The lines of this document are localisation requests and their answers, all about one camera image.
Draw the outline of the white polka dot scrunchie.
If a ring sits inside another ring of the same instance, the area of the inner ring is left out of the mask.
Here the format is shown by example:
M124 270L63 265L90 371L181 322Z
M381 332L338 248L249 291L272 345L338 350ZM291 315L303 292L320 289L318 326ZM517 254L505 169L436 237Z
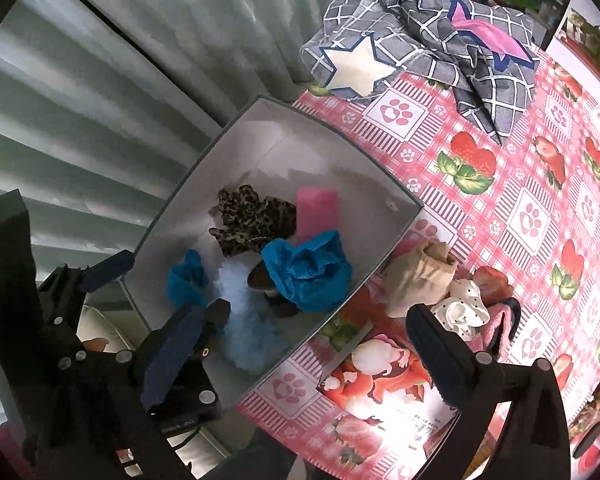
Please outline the white polka dot scrunchie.
M445 330L457 334L465 342L475 339L480 328L490 321L479 286L466 278L453 280L446 297L430 311Z

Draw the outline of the light blue fluffy cloth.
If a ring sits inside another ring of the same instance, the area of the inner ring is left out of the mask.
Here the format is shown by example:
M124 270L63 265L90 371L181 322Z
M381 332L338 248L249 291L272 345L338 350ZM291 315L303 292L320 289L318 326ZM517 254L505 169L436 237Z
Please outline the light blue fluffy cloth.
M247 285L248 274L260 261L255 252L225 259L213 285L230 303L223 352L237 368L253 375L266 372L289 348L264 297Z

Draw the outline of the purple dark sock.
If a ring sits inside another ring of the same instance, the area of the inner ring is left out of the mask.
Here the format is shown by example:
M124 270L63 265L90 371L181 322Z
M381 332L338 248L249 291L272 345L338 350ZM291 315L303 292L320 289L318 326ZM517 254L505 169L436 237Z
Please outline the purple dark sock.
M291 318L299 313L298 307L279 292L263 261L250 271L247 285L264 297L276 318Z

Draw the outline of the beige knitted sock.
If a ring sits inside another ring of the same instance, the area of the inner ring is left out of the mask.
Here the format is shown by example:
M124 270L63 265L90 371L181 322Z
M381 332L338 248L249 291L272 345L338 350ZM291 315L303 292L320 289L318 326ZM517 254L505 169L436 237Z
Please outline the beige knitted sock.
M404 318L415 304L431 306L449 289L457 260L445 242L425 240L387 266L384 291L388 318Z

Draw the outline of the leopard print scrunchie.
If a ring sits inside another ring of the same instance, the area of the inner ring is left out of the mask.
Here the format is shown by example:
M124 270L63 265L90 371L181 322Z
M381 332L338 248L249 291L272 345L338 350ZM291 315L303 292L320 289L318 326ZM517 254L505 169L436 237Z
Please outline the leopard print scrunchie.
M224 257L244 252L260 254L272 240L294 235L297 229L296 205L278 197L261 198L250 184L236 190L222 188L218 193L222 226L209 229Z

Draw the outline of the pink cloth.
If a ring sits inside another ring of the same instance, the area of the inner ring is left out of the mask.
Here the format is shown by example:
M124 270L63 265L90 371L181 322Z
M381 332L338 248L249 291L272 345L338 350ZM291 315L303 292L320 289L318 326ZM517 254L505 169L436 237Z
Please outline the pink cloth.
M299 243L325 231L338 230L339 197L331 188L299 188L296 197Z

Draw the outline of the pink striped dark sock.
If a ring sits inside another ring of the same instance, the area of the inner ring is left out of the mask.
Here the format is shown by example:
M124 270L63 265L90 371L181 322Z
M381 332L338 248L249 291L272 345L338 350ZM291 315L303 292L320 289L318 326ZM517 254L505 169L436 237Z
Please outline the pink striped dark sock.
M478 329L478 334L468 342L473 352L485 351L494 359L500 360L506 356L513 339L516 336L520 319L520 302L510 297L499 304L488 307L490 320Z

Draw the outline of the orange white tissue pack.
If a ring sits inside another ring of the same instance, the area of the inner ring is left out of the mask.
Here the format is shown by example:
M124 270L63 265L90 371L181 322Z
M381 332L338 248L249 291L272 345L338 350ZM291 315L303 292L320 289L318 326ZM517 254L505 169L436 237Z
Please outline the orange white tissue pack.
M383 437L413 448L456 415L415 350L377 328L362 330L343 347L323 370L317 390Z

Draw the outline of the red round tray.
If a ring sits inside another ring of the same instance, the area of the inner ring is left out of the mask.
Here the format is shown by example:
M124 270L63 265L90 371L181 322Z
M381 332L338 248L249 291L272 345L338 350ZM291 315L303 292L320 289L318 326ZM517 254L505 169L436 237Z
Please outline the red round tray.
M569 426L571 479L588 479L600 464L600 385Z

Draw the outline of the white storage box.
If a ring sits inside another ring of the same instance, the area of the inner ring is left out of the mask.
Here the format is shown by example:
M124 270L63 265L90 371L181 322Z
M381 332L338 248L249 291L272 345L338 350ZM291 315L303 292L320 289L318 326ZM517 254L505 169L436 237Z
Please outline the white storage box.
M420 203L334 128L265 96L200 156L123 287L150 328L146 408L231 406L379 268Z

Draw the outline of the pink strawberry paw tablecloth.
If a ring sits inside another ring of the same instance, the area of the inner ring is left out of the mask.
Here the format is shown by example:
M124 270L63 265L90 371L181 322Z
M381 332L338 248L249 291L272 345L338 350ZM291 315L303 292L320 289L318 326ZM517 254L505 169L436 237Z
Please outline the pink strawberry paw tablecloth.
M405 76L360 107L305 93L298 110L338 128L379 160L424 205L403 248L448 244L461 274L490 298L521 305L503 359L547 358L559 380L571 437L600 420L600 106L549 56L536 72L535 100L503 146L456 114L452 93ZM432 392L409 365L392 383L416 411L410 426L364 429L317 390L326 363L352 328L382 305L373 278L324 330L239 403L250 422L343 479L407 479L424 440Z

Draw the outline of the grey plaid star cloth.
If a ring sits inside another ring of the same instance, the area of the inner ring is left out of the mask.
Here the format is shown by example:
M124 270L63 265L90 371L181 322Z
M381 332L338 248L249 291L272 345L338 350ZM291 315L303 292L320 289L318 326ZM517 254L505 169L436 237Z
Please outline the grey plaid star cloth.
M372 102L403 74L442 84L497 144L532 104L539 64L528 16L472 0L332 0L300 58L352 102Z

